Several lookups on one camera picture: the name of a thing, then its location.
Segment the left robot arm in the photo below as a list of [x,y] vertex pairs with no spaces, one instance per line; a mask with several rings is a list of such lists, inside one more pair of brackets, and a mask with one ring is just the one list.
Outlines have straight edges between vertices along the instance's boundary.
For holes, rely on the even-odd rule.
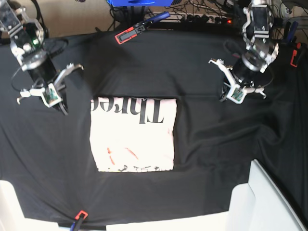
[[265,99],[265,87],[274,79],[269,68],[278,54],[279,44],[270,38],[270,30],[274,24],[274,16],[265,0],[252,0],[243,8],[246,22],[242,26],[245,52],[237,62],[225,65],[222,59],[210,59],[224,74],[219,101],[243,103],[251,93],[262,95]]

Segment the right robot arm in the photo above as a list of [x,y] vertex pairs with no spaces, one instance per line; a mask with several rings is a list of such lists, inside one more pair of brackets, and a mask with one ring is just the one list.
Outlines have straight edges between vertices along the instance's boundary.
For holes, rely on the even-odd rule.
[[28,72],[33,81],[30,88],[13,87],[20,94],[17,103],[29,97],[39,97],[46,107],[68,115],[64,79],[78,69],[83,70],[83,65],[69,63],[63,70],[57,70],[52,59],[65,48],[47,51],[44,47],[47,30],[41,13],[30,18],[26,8],[14,0],[0,2],[0,30],[9,36],[11,52],[20,65],[19,70]]

